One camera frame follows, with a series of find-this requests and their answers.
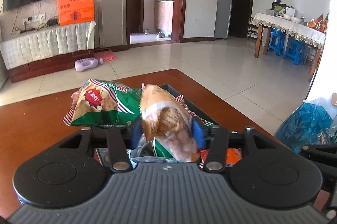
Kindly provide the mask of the orange red snack packet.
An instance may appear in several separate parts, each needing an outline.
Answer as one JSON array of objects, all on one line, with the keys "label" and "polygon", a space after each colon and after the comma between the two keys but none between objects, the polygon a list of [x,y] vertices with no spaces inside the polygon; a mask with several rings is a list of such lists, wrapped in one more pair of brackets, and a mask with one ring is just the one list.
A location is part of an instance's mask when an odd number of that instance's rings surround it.
[{"label": "orange red snack packet", "polygon": [[[199,155],[201,157],[201,161],[199,162],[199,168],[203,169],[204,162],[208,156],[209,150],[201,150],[199,152]],[[227,150],[227,157],[226,157],[226,166],[232,167],[234,166],[238,161],[242,159],[241,151],[238,149],[228,149]]]}]

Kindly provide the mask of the green chips bag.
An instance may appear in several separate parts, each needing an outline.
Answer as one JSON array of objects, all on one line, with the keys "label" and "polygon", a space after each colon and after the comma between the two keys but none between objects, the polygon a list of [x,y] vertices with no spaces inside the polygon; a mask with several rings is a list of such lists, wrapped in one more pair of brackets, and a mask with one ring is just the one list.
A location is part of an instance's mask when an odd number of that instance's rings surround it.
[{"label": "green chips bag", "polygon": [[199,161],[200,145],[193,131],[193,117],[183,95],[161,94],[158,99],[140,102],[143,136],[137,147],[128,151],[133,164],[138,162]]},{"label": "green chips bag", "polygon": [[75,127],[129,125],[140,115],[141,94],[122,83],[89,79],[72,94],[63,122]]}]

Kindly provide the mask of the clear peanut snack packet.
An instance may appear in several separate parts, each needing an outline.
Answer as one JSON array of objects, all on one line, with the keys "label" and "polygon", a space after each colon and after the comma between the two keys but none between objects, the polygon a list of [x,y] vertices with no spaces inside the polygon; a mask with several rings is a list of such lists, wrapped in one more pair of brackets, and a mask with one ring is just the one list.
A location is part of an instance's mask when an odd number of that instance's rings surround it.
[{"label": "clear peanut snack packet", "polygon": [[147,84],[142,88],[139,110],[147,141],[159,140],[179,162],[195,162],[198,150],[188,133],[189,114],[170,93]]}]

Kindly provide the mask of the clear sunflower seed bag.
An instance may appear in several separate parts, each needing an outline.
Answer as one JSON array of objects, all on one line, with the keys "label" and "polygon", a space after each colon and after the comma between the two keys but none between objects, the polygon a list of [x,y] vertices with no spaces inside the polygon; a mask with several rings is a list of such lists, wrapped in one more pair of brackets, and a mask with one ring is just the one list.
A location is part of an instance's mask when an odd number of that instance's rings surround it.
[{"label": "clear sunflower seed bag", "polygon": [[177,159],[156,139],[147,141],[144,134],[139,139],[136,148],[127,151],[132,164],[146,163],[177,163]]}]

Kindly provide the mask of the dark blue shallow box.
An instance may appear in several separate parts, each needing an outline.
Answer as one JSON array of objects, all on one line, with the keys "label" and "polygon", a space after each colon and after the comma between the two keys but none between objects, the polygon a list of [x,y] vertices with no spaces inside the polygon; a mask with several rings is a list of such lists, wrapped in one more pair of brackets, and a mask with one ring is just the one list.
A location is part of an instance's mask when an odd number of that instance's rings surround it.
[{"label": "dark blue shallow box", "polygon": [[[192,118],[193,117],[198,117],[200,119],[200,121],[207,127],[214,127],[215,125],[218,125],[214,120],[212,120],[210,117],[208,117],[205,113],[203,113],[199,108],[197,108],[192,102],[190,102],[187,98],[185,98],[181,93],[179,93],[178,91],[176,91],[173,87],[171,87],[168,84],[164,84],[161,85],[161,88],[165,91],[167,91],[168,93],[170,93],[175,99],[176,101],[179,103],[179,105],[189,114],[189,118],[188,118],[188,133],[189,136],[195,141],[195,139],[193,138],[193,133],[191,131],[191,123],[192,123]],[[212,135],[209,133],[209,136],[207,137],[207,144],[206,144],[206,148],[201,149],[201,150],[205,150],[205,149],[209,149],[209,140],[212,140]],[[171,149],[165,145],[163,145],[171,154]],[[197,158],[196,158],[196,162],[197,164],[199,164],[199,162],[201,161],[201,157],[199,155],[199,152],[201,150],[198,149],[198,153],[197,153]]]}]

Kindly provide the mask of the pink floor scale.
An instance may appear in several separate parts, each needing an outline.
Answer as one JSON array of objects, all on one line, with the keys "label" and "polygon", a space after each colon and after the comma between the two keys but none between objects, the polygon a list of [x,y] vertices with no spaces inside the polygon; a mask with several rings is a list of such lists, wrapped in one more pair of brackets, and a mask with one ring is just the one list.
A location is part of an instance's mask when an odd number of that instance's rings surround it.
[{"label": "pink floor scale", "polygon": [[94,58],[98,59],[101,62],[106,62],[115,60],[116,56],[110,49],[102,49],[94,52]]}]

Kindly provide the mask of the purple detergent bottle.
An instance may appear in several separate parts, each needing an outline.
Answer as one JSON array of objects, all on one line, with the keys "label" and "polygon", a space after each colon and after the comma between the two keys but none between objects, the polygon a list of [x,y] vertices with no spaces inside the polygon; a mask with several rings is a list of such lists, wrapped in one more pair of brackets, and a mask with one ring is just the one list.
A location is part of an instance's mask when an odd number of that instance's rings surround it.
[{"label": "purple detergent bottle", "polygon": [[96,59],[94,57],[79,59],[74,62],[75,70],[77,72],[84,72],[88,69],[94,69],[97,66],[103,64],[104,60],[102,58]]}]

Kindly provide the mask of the blue plastic bag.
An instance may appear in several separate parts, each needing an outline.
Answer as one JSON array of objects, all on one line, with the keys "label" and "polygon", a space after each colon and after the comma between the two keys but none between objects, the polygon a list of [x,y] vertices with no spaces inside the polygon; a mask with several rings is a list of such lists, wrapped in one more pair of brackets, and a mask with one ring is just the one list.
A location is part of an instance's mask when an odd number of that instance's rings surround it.
[{"label": "blue plastic bag", "polygon": [[336,144],[336,106],[324,98],[304,101],[283,121],[274,137],[295,153],[305,145]]}]

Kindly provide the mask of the white shoe in doorway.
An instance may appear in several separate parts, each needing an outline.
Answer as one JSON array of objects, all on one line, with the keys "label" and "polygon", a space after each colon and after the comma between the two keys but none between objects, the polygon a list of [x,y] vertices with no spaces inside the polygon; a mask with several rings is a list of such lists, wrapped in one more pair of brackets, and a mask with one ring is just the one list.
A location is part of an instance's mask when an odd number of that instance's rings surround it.
[{"label": "white shoe in doorway", "polygon": [[157,39],[164,38],[164,37],[166,37],[166,35],[163,32],[158,32],[156,35]]}]

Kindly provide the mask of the blue plastic stool left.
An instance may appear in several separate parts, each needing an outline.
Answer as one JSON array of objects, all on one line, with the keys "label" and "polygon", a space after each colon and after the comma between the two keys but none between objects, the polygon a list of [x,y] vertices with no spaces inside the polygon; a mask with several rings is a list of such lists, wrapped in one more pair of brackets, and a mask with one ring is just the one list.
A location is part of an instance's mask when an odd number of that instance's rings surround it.
[{"label": "blue plastic stool left", "polygon": [[269,49],[275,51],[275,55],[284,53],[286,34],[281,30],[273,29],[270,35]]}]

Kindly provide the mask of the blue plastic stool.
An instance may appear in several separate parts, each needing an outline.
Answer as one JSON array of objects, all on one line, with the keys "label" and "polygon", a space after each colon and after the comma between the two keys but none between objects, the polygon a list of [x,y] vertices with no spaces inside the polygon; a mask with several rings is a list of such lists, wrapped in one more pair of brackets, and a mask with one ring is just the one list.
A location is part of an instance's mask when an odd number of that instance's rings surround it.
[{"label": "blue plastic stool", "polygon": [[284,53],[286,34],[281,30],[273,29],[270,35],[269,49],[275,51],[275,55]]},{"label": "blue plastic stool", "polygon": [[294,38],[287,42],[283,59],[290,58],[294,65],[304,64],[306,58],[307,44]]}]

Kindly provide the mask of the blue plastic stool right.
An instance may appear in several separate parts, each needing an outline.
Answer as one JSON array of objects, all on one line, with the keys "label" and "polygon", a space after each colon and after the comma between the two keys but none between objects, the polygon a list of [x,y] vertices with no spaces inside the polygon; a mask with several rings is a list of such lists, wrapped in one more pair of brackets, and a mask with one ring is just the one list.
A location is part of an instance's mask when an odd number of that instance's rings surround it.
[{"label": "blue plastic stool right", "polygon": [[294,65],[304,64],[306,58],[307,44],[294,38],[287,42],[283,59],[290,58]]}]

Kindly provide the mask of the tv cabinet with lace cloth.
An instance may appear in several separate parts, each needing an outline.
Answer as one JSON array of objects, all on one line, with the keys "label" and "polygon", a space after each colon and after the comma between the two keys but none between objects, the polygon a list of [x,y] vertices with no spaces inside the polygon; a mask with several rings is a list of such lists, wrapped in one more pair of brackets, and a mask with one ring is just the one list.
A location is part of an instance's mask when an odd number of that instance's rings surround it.
[{"label": "tv cabinet with lace cloth", "polygon": [[54,26],[1,42],[1,55],[12,83],[70,69],[94,56],[96,22]]}]

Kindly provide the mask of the black router on cabinet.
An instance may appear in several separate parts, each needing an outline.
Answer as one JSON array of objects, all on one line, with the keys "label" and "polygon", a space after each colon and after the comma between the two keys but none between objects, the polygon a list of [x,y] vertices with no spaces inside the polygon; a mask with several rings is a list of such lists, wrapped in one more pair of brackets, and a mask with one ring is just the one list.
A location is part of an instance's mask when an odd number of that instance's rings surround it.
[{"label": "black router on cabinet", "polygon": [[46,25],[48,27],[51,27],[51,26],[54,26],[54,25],[58,25],[59,22],[58,22],[58,18],[51,18],[49,19],[47,22],[46,22]]}]

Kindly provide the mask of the grey refrigerator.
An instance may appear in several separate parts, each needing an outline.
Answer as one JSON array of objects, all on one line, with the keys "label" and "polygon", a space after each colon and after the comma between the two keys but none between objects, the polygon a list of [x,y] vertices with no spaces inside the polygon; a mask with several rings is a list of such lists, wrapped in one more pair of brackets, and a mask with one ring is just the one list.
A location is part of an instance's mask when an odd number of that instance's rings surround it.
[{"label": "grey refrigerator", "polygon": [[218,0],[214,32],[215,39],[228,38],[232,2],[233,0]]}]

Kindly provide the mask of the wooden bathroom cabinet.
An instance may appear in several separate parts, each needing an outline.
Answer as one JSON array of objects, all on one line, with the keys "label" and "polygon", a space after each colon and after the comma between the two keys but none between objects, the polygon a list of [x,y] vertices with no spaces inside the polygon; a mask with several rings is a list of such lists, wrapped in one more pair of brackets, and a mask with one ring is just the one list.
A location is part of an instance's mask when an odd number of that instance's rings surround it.
[{"label": "wooden bathroom cabinet", "polygon": [[154,0],[154,28],[171,36],[174,0]]}]

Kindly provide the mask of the dining table with lace cloth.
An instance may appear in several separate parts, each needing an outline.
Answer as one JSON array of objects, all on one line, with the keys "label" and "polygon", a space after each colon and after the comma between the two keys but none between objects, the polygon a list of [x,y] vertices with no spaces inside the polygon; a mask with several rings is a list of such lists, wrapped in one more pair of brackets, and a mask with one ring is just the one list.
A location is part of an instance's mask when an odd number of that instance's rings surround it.
[{"label": "dining table with lace cloth", "polygon": [[315,72],[318,70],[319,62],[323,53],[323,47],[326,39],[326,34],[324,32],[295,23],[293,19],[286,20],[284,18],[280,18],[279,16],[272,16],[259,12],[256,13],[251,23],[258,28],[258,37],[255,42],[254,51],[255,58],[259,57],[264,28],[267,28],[267,40],[263,51],[265,55],[267,55],[268,52],[270,35],[273,29],[277,29],[278,31],[285,33],[289,40],[294,38],[295,40],[304,42],[305,44],[316,48],[316,54],[309,73],[309,81],[313,79]]}]

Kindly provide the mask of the orange gift box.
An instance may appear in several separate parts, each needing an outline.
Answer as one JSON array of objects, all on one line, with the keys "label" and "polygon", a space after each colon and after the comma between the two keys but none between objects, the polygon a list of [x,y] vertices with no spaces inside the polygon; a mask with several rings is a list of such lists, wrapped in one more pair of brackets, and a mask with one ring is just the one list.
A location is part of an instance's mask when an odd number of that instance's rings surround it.
[{"label": "orange gift box", "polygon": [[94,0],[56,0],[59,25],[95,20]]}]

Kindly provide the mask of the wall power socket strip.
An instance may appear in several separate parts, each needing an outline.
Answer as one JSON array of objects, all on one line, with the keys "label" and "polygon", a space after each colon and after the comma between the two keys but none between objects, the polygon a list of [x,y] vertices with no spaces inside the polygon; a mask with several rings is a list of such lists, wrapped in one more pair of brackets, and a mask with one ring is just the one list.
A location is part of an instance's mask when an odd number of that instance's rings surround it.
[{"label": "wall power socket strip", "polygon": [[45,13],[29,16],[27,18],[22,19],[22,25],[28,25],[32,23],[42,23],[45,19],[46,19]]}]

